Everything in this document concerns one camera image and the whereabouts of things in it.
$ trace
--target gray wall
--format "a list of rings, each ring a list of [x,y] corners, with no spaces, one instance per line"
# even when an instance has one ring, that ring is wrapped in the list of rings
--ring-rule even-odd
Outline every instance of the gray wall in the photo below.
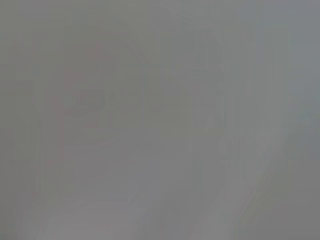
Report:
[[[1,2],[0,234],[319,237],[318,8]]]

